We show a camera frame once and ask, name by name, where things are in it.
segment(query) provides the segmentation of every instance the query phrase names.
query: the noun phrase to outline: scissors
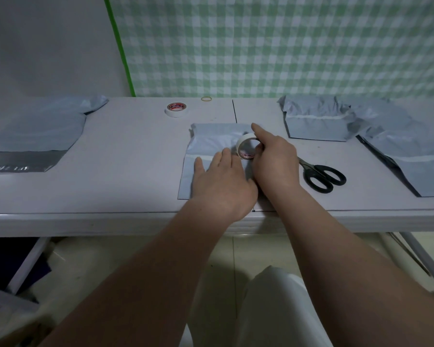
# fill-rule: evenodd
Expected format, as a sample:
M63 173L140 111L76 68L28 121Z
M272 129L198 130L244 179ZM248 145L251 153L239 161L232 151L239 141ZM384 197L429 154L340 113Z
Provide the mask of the scissors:
M312 165L301 158L299 158L299 164L301 164L302 168L304 168L305 182L317 192L330 193L331 191L333 191L333 184L340 186L344 185L347 181L344 174L342 174L339 170L336 170L329 166L322 166L318 164ZM339 180L332 177L326 172L330 172L336 175ZM317 179L321 184L325 186L325 188L315 185L312 182L312 179Z

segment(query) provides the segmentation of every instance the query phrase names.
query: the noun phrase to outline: white wall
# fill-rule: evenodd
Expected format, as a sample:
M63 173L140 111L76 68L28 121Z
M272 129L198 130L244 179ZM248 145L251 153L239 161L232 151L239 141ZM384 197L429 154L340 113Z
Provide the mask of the white wall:
M0 0L0 97L130 96L103 0Z

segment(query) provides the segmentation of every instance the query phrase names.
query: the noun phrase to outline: green checkered curtain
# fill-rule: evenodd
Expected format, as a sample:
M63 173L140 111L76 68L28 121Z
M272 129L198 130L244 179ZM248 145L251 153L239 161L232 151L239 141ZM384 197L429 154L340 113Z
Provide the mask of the green checkered curtain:
M434 97L434 0L105 1L137 96Z

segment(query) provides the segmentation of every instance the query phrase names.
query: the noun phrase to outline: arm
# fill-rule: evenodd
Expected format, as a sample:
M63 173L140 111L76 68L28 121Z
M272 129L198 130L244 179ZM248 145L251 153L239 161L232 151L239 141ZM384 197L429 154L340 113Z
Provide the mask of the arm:
M335 346L434 346L434 297L343 227L299 184L296 149L253 124L256 181L286 227Z
M111 274L42 343L178 346L201 271L231 223L257 200L241 160L217 153L195 162L193 197L151 243Z

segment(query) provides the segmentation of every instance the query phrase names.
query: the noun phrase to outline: white tape roll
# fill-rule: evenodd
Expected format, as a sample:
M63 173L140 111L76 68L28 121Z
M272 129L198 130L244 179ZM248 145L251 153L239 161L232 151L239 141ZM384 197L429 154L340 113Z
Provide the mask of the white tape roll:
M188 114L188 107L183 102L173 102L167 105L164 112L169 117L179 118Z
M240 139L237 142L237 154L240 158L244 160L252 160L255 157L255 153L245 153L241 151L241 145L249 140L257 140L260 141L255 134L253 133L247 133L240 137Z

